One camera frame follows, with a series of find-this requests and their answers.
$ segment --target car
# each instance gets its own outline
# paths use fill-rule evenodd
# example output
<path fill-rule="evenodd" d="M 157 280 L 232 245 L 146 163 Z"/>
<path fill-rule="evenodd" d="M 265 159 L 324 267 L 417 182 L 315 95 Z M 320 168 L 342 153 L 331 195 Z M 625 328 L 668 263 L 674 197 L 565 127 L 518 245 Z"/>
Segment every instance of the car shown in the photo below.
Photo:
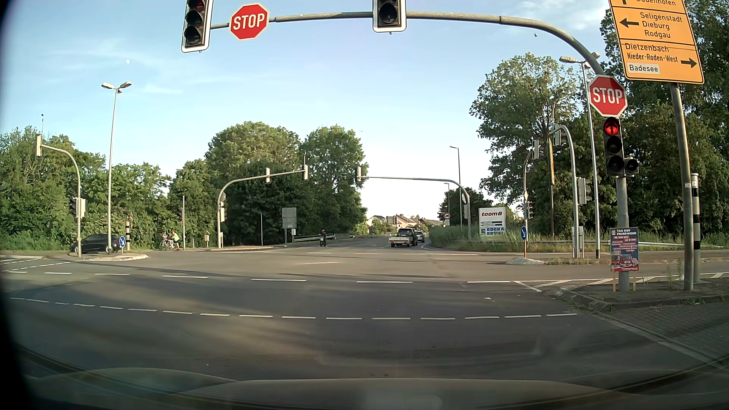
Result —
<path fill-rule="evenodd" d="M 106 242 L 106 233 L 94 233 L 93 235 L 89 235 L 84 239 L 81 239 L 81 252 L 106 252 Z M 76 242 L 71 245 L 71 253 L 76 252 L 76 246 L 78 246 L 78 243 Z M 122 248 L 119 246 L 119 236 L 112 235 L 112 252 L 119 252 L 120 249 Z"/>

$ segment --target sign pole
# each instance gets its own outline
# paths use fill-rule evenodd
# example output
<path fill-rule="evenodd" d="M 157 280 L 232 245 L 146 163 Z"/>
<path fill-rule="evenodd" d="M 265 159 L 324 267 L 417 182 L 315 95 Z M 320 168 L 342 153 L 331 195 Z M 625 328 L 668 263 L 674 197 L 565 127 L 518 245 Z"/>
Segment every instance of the sign pole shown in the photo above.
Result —
<path fill-rule="evenodd" d="M 693 198 L 691 196 L 691 166 L 688 157 L 688 138 L 686 136 L 686 118 L 684 117 L 681 90 L 677 82 L 668 84 L 671 88 L 671 100 L 674 102 L 676 118 L 676 135 L 679 142 L 679 160 L 681 163 L 681 186 L 684 205 L 684 290 L 693 290 Z"/>

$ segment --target windshield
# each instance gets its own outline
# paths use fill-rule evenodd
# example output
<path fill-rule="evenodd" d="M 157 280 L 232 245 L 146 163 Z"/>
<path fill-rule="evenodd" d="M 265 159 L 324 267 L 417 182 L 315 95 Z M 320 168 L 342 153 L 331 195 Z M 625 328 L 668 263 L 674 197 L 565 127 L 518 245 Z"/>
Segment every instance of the windshield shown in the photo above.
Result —
<path fill-rule="evenodd" d="M 11 1 L 41 404 L 729 403 L 726 0 L 405 3 Z"/>

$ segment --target poster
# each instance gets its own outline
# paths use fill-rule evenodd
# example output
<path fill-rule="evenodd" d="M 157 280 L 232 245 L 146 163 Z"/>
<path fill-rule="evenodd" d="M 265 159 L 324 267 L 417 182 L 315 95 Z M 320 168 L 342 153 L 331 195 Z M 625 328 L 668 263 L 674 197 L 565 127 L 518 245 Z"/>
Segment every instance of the poster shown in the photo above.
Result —
<path fill-rule="evenodd" d="M 610 271 L 638 270 L 638 228 L 610 229 Z"/>
<path fill-rule="evenodd" d="M 503 235 L 506 232 L 506 208 L 479 208 L 478 228 L 481 236 Z"/>

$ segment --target lamp post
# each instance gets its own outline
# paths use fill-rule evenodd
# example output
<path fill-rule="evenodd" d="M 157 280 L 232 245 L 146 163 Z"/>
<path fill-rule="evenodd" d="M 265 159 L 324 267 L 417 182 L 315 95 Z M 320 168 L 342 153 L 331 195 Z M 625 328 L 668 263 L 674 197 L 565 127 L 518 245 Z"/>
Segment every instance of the lamp post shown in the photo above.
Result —
<path fill-rule="evenodd" d="M 106 194 L 106 253 L 112 252 L 112 154 L 114 153 L 114 121 L 117 117 L 117 96 L 122 92 L 122 88 L 132 85 L 131 82 L 123 82 L 119 87 L 115 87 L 108 82 L 101 84 L 101 87 L 114 90 L 114 110 L 112 111 L 112 137 L 109 141 L 109 173 L 108 173 L 108 191 Z"/>
<path fill-rule="evenodd" d="M 592 53 L 595 58 L 599 58 L 599 53 Z M 582 82 L 585 84 L 585 109 L 588 111 L 588 121 L 590 121 L 590 148 L 593 157 L 593 195 L 595 201 L 595 258 L 600 259 L 600 200 L 598 198 L 597 189 L 597 157 L 595 155 L 595 131 L 592 124 L 592 110 L 590 109 L 590 89 L 588 87 L 587 61 L 578 61 L 574 57 L 563 55 L 559 58 L 563 63 L 579 63 L 582 67 Z"/>
<path fill-rule="evenodd" d="M 463 192 L 461 191 L 461 148 L 454 147 L 453 145 L 451 145 L 451 148 L 455 148 L 456 150 L 458 150 L 458 185 L 459 185 L 458 203 L 460 206 L 459 214 L 461 215 L 461 220 L 458 222 L 458 224 L 461 226 L 461 230 L 463 230 L 463 216 L 464 215 L 463 215 L 463 204 L 461 204 L 461 202 L 463 201 L 463 200 L 461 200 L 461 197 L 463 196 Z"/>

